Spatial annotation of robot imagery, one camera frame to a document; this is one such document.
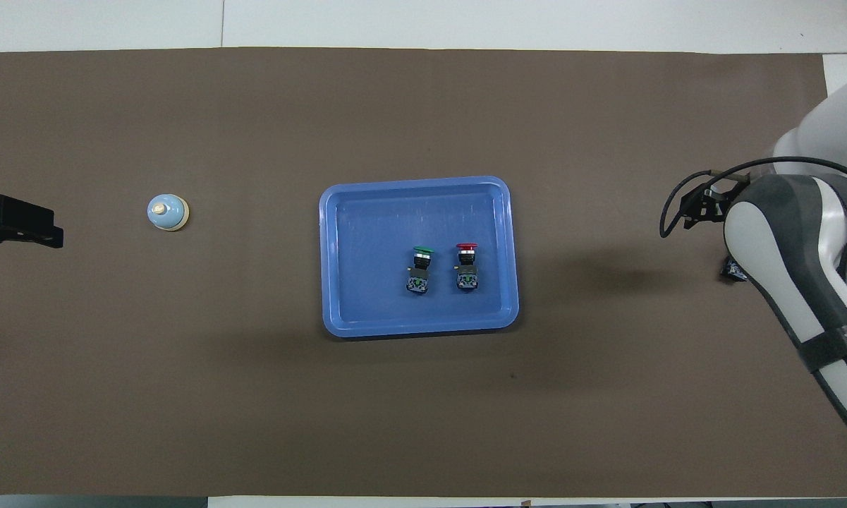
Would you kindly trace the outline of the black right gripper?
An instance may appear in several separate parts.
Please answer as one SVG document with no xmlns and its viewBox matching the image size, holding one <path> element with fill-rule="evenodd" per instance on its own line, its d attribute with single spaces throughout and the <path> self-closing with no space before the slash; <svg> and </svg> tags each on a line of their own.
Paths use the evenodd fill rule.
<svg viewBox="0 0 847 508">
<path fill-rule="evenodd" d="M 717 184 L 722 181 L 731 181 L 733 186 L 729 190 L 719 190 Z M 691 229 L 701 222 L 725 221 L 730 206 L 747 187 L 748 177 L 744 176 L 712 177 L 701 183 L 685 195 L 685 228 Z"/>
</svg>

